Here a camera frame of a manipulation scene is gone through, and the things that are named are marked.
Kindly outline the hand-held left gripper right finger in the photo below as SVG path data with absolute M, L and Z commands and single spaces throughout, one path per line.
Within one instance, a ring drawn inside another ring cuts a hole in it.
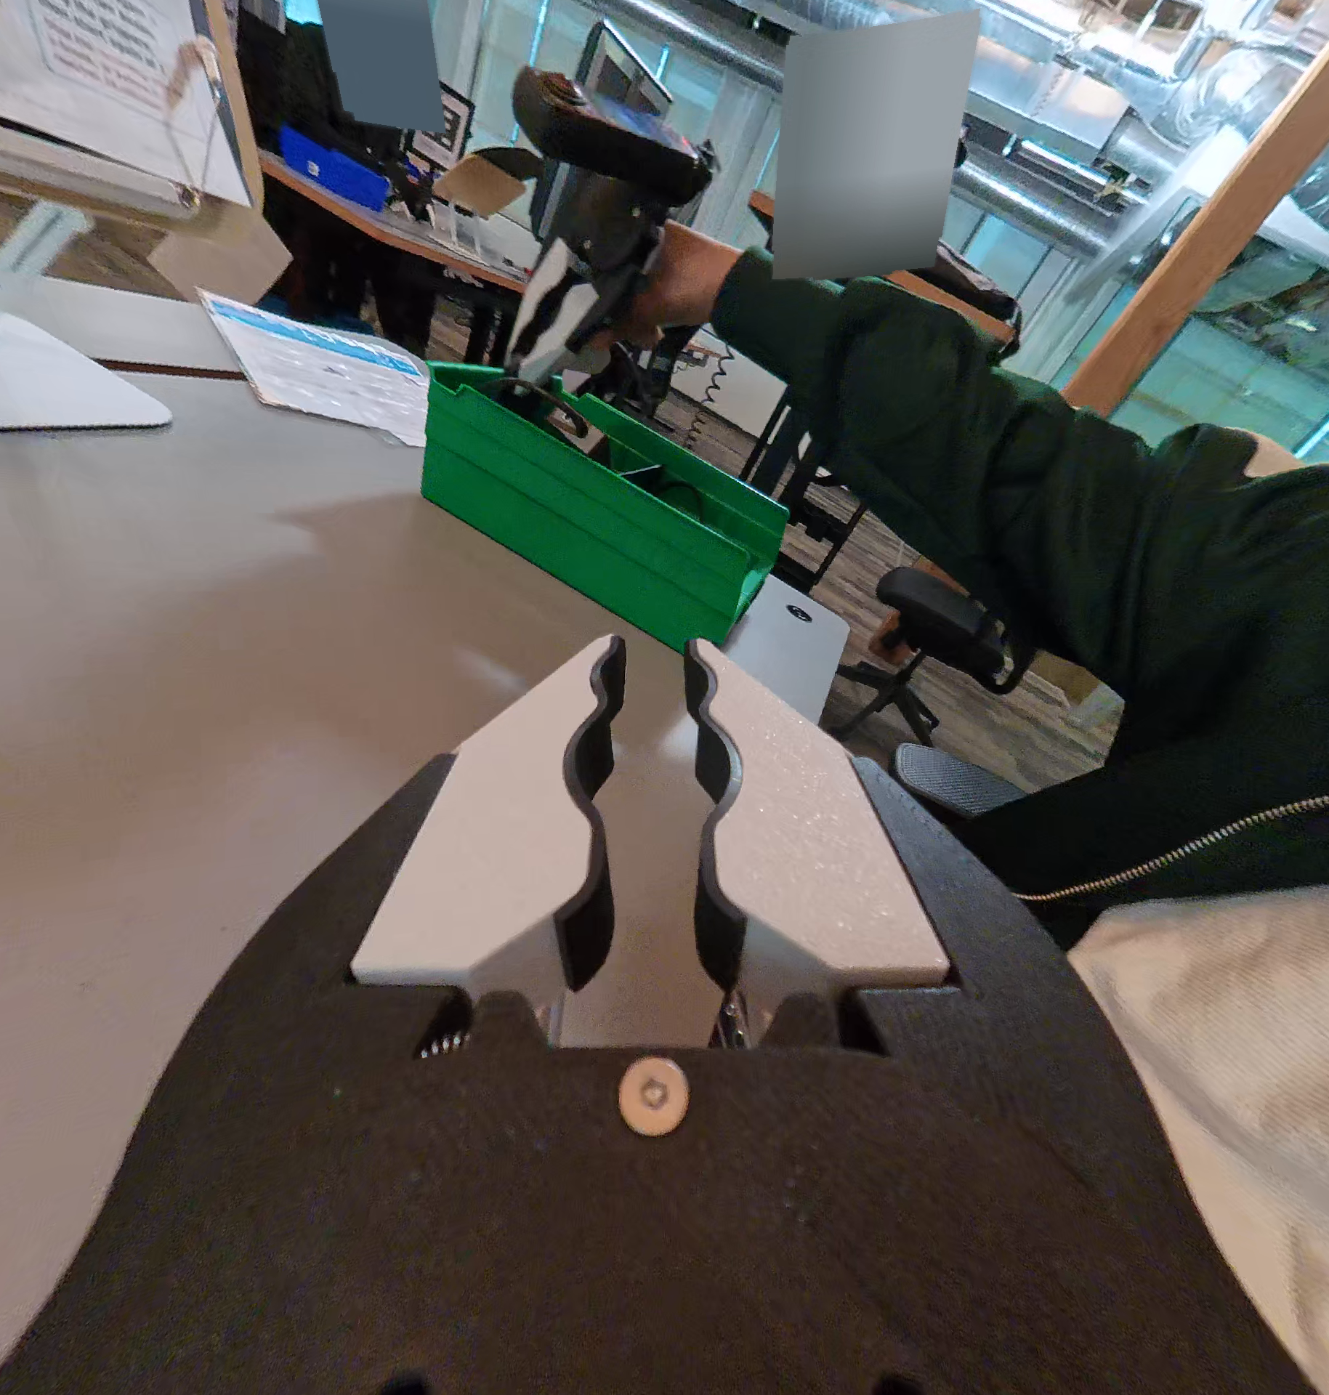
M 947 985 L 951 959 L 846 749 L 696 638 L 684 654 L 695 777 L 712 798 L 695 893 L 723 1044 L 754 1044 L 785 1001 Z

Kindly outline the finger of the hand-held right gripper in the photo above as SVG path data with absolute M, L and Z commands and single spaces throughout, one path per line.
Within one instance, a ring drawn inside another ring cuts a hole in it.
M 564 239 L 551 239 L 544 249 L 522 292 L 514 328 L 506 348 L 506 373 L 523 376 L 541 339 L 561 317 L 573 289 L 573 250 Z
M 589 281 L 572 285 L 559 313 L 559 355 L 576 358 L 592 347 L 604 330 L 603 297 Z

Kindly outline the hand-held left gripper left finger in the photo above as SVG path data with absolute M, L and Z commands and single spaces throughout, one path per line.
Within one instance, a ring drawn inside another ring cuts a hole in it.
M 351 973 L 439 985 L 471 1002 L 517 993 L 548 1043 L 615 931 L 604 819 L 626 641 L 600 636 L 453 753 Z

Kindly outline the green plastic bin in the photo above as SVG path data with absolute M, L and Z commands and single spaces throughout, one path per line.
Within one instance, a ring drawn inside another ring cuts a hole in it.
M 559 380 L 429 370 L 425 499 L 678 654 L 726 643 L 779 560 L 779 501 Z

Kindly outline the person's right forearm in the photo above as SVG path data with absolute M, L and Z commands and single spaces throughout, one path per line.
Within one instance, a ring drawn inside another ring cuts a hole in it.
M 872 513 L 1017 636 L 1135 696 L 1171 478 L 1158 451 L 995 367 L 967 319 L 885 280 L 777 280 L 752 250 L 710 313 L 794 392 Z

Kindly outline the person's right hand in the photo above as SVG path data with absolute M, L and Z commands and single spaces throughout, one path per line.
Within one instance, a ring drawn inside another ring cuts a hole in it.
M 634 347 L 651 347 L 667 330 L 709 323 L 724 283 L 741 257 L 741 249 L 670 219 L 654 267 L 612 334 Z

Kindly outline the wooden work table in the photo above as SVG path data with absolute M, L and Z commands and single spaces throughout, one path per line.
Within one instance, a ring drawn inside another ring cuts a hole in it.
M 503 255 L 491 252 L 481 236 L 458 238 L 450 230 L 443 232 L 435 221 L 424 222 L 407 214 L 362 207 L 309 179 L 276 152 L 260 149 L 259 163 L 267 179 L 281 183 L 385 247 L 455 271 L 478 286 L 522 292 L 528 283 L 528 272 L 506 261 Z

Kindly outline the pale rounded panel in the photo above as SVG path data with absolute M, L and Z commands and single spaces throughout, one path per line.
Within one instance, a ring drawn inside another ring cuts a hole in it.
M 769 576 L 727 636 L 724 652 L 819 724 L 849 638 L 850 624 L 839 613 Z

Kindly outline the printed paper sheets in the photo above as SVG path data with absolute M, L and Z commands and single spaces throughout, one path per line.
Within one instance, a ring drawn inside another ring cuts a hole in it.
M 209 291 L 200 300 L 267 406 L 427 446 L 430 370 L 424 361 L 383 339 L 309 325 Z

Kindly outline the blue storage bin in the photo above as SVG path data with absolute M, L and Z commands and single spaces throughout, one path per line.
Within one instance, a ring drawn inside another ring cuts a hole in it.
M 285 165 L 309 182 L 357 207 L 374 213 L 385 211 L 393 185 L 383 172 L 313 141 L 288 124 L 279 127 L 278 141 Z

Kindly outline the black office chair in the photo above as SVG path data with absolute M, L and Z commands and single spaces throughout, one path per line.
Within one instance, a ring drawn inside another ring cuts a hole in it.
M 872 640 L 872 658 L 841 664 L 836 675 L 871 688 L 871 700 L 829 727 L 849 741 L 871 717 L 900 710 L 916 741 L 933 745 L 937 714 L 913 691 L 925 661 L 962 672 L 995 696 L 1020 688 L 1035 649 L 1015 636 L 956 583 L 917 566 L 897 566 L 877 585 L 877 597 L 897 616 Z

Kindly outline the silver ventilation ducts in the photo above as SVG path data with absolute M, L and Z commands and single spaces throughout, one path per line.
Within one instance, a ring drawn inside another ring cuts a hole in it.
M 975 9 L 955 190 L 1082 255 L 1208 197 L 1329 45 L 1329 3 L 603 3 L 774 91 L 796 35 Z

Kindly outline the white stand base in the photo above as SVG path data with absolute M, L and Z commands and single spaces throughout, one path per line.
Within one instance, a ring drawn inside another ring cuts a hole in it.
M 156 429 L 172 411 L 15 309 L 92 218 L 38 200 L 0 246 L 0 432 Z

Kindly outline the instruction sheet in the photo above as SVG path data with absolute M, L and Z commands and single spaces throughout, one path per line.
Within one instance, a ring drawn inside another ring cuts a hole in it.
M 0 120 L 253 205 L 208 3 L 0 1 Z

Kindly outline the wooden beam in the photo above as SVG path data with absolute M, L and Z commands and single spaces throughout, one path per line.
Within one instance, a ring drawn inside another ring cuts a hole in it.
M 1109 418 L 1329 144 L 1329 42 L 1063 389 Z

